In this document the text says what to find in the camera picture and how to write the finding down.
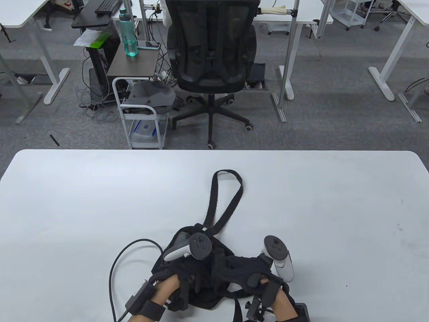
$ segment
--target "vr controller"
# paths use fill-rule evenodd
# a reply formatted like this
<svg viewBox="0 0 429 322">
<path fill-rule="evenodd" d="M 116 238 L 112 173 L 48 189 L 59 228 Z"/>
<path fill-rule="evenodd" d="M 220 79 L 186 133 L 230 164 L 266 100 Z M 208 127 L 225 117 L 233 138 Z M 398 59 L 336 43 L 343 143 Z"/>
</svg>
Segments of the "vr controller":
<svg viewBox="0 0 429 322">
<path fill-rule="evenodd" d="M 212 250 L 210 238 L 203 233 L 194 233 L 189 235 L 181 231 L 177 235 L 173 246 L 165 251 L 164 260 L 173 261 L 182 256 L 192 255 L 194 258 L 202 260 L 207 258 Z"/>
<path fill-rule="evenodd" d="M 286 245 L 276 236 L 269 235 L 264 238 L 264 248 L 262 250 L 265 256 L 274 261 L 275 270 L 278 277 L 286 283 L 292 282 L 295 273 L 293 271 L 292 260 Z"/>
</svg>

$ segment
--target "chair base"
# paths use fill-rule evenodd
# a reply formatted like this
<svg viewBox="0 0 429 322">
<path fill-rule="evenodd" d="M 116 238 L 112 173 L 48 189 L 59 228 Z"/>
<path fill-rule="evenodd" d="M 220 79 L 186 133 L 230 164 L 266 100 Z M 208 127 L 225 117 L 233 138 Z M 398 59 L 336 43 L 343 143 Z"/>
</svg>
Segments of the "chair base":
<svg viewBox="0 0 429 322">
<path fill-rule="evenodd" d="M 195 111 L 185 113 L 179 116 L 176 116 L 172 118 L 171 122 L 171 128 L 172 130 L 177 129 L 177 121 L 184 120 L 186 118 L 190 118 L 193 116 L 197 116 L 200 114 L 208 114 L 208 141 L 207 141 L 207 147 L 210 150 L 213 150 L 216 148 L 216 144 L 212 140 L 212 134 L 213 134 L 213 115 L 214 114 L 220 114 L 229 118 L 232 118 L 234 120 L 237 120 L 239 122 L 242 122 L 246 126 L 246 130 L 251 131 L 253 129 L 253 125 L 250 123 L 250 121 L 247 118 L 244 118 L 238 114 L 235 114 L 233 112 L 228 111 L 227 109 L 221 107 L 222 104 L 230 103 L 231 101 L 234 101 L 234 94 L 229 94 L 225 97 L 219 98 L 215 100 L 214 94 L 208 95 L 208 101 L 206 101 L 202 97 L 192 97 L 192 100 L 197 101 L 201 104 L 201 107 L 198 108 Z"/>
</svg>

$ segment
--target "hand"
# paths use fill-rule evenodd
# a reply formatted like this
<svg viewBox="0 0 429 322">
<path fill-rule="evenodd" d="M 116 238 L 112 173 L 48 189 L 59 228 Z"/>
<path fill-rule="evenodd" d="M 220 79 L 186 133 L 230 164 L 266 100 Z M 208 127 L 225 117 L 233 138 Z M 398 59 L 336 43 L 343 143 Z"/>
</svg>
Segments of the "hand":
<svg viewBox="0 0 429 322">
<path fill-rule="evenodd" d="M 180 287 L 180 281 L 177 274 L 170 276 L 165 281 L 159 282 L 155 285 L 157 292 L 151 299 L 152 302 L 159 305 L 164 305 L 167 299 Z"/>
</svg>

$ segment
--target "floor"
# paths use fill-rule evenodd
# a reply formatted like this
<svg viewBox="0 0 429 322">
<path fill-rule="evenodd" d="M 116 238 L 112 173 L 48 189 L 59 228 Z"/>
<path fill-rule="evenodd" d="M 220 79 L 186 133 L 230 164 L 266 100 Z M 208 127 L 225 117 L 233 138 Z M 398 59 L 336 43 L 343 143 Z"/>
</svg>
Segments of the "floor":
<svg viewBox="0 0 429 322">
<path fill-rule="evenodd" d="M 214 141 L 218 149 L 315 149 L 315 150 L 411 150 L 429 166 L 429 97 L 423 97 L 416 110 L 423 123 L 417 124 L 400 101 L 388 102 L 368 72 L 368 66 L 382 68 L 405 24 L 398 18 L 373 31 L 380 15 L 370 16 L 365 29 L 345 31 L 334 22 L 322 39 L 309 39 L 304 28 L 291 82 L 295 100 L 285 105 L 287 123 L 282 124 L 268 92 L 240 92 L 229 108 L 248 117 L 254 130 L 221 116 L 214 120 Z M 58 67 L 71 73 L 52 105 L 39 103 L 20 124 L 22 102 L 10 86 L 0 86 L 0 177 L 16 152 L 22 149 L 126 149 L 120 120 L 99 124 L 79 108 L 82 83 L 81 47 L 73 47 L 79 31 L 71 20 L 53 16 L 53 32 L 44 33 L 48 49 Z M 157 28 L 155 38 L 159 37 Z M 284 33 L 267 35 L 257 26 L 256 62 L 266 63 L 266 79 L 271 91 L 279 92 L 281 78 L 277 66 L 283 64 L 287 46 Z M 15 42 L 9 44 L 0 34 L 0 50 L 15 72 L 43 72 L 37 52 L 29 46 L 24 29 L 9 30 Z M 394 93 L 425 77 L 429 70 L 427 29 L 418 24 L 397 68 L 389 79 Z M 85 63 L 84 77 L 90 62 Z M 4 74 L 0 74 L 0 83 Z M 26 87 L 28 93 L 47 87 Z M 185 107 L 181 112 L 192 107 Z M 179 123 L 168 131 L 166 149 L 206 149 L 207 116 Z M 55 137 L 57 146 L 49 135 Z"/>
</svg>

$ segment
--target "white table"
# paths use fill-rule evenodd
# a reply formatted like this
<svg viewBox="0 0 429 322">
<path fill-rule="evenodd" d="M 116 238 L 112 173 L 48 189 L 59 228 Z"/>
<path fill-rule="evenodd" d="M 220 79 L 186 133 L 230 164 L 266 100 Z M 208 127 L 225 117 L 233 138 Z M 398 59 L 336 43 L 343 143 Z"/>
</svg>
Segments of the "white table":
<svg viewBox="0 0 429 322">
<path fill-rule="evenodd" d="M 70 73 L 69 68 L 63 68 L 59 73 L 57 72 L 54 63 L 49 56 L 48 50 L 40 36 L 39 26 L 35 23 L 33 16 L 48 2 L 49 0 L 19 0 L 19 1 L 10 1 L 10 0 L 0 0 L 0 23 L 5 28 L 21 28 L 28 23 L 27 29 L 31 35 L 31 38 L 34 44 L 39 48 L 43 66 L 46 69 L 46 72 L 49 75 L 49 78 L 52 82 L 52 86 L 49 89 L 48 93 L 45 95 L 43 102 L 46 105 L 49 105 L 55 99 L 58 91 L 66 80 L 67 75 Z M 0 57 L 0 60 L 3 64 L 6 64 L 3 57 Z M 16 79 L 13 75 L 9 75 L 13 84 L 17 84 Z M 16 123 L 20 123 L 25 116 L 27 116 L 35 105 L 39 102 L 41 95 L 36 101 L 30 102 L 30 100 L 25 95 L 24 91 L 20 86 L 16 86 L 19 91 L 20 96 L 23 97 L 25 103 L 27 104 L 27 109 L 24 114 L 20 116 Z"/>
<path fill-rule="evenodd" d="M 225 168 L 244 194 L 220 240 L 255 256 L 278 235 L 312 322 L 429 320 L 429 175 L 414 153 L 180 150 L 19 152 L 0 180 L 0 320 L 111 321 L 116 255 L 138 238 L 166 247 L 202 222 Z M 238 186 L 220 176 L 218 214 Z M 119 262 L 119 314 L 158 255 L 140 245 Z M 229 322 L 233 311 L 224 300 L 162 321 Z"/>
<path fill-rule="evenodd" d="M 408 40 L 410 39 L 409 35 L 413 30 L 415 21 L 419 21 L 423 26 L 429 26 L 429 1 L 426 0 L 398 0 L 402 6 L 409 11 L 411 18 L 407 23 L 402 35 L 400 36 L 398 42 L 396 43 L 395 48 L 390 54 L 389 59 L 384 65 L 381 73 L 377 70 L 376 67 L 369 67 L 369 72 L 372 77 L 375 79 L 378 87 L 380 87 L 384 96 L 389 101 L 395 100 L 395 95 L 387 85 L 386 81 L 388 80 L 390 74 L 396 66 L 399 58 L 401 57 Z"/>
<path fill-rule="evenodd" d="M 260 7 L 261 8 L 271 8 L 274 4 L 274 0 L 261 0 Z M 287 9 L 293 9 L 294 0 L 277 0 L 276 6 L 286 6 Z M 142 19 L 142 13 L 140 11 L 140 3 L 139 1 L 133 1 L 132 6 L 133 15 L 136 16 L 136 20 Z M 287 73 L 286 79 L 286 97 L 289 100 L 293 100 L 295 98 L 295 94 L 293 93 L 292 85 L 290 83 L 290 77 L 292 75 L 293 64 L 295 63 L 296 52 L 298 51 L 299 39 L 301 36 L 302 26 L 305 24 L 317 24 L 313 20 L 320 19 L 323 11 L 323 2 L 321 0 L 301 0 L 299 3 L 298 9 L 298 17 L 297 17 L 297 28 L 295 38 L 293 39 L 292 53 L 290 57 L 290 68 Z M 147 18 L 152 14 L 151 11 L 146 11 Z M 112 16 L 114 20 L 119 20 L 119 12 Z M 162 16 L 158 15 L 158 21 L 162 21 Z M 257 15 L 254 19 L 254 22 L 259 23 L 290 23 L 292 21 L 292 16 L 290 15 Z M 333 19 L 331 15 L 328 17 L 328 24 L 333 23 Z M 281 76 L 283 77 L 284 66 L 279 66 L 279 70 Z"/>
</svg>

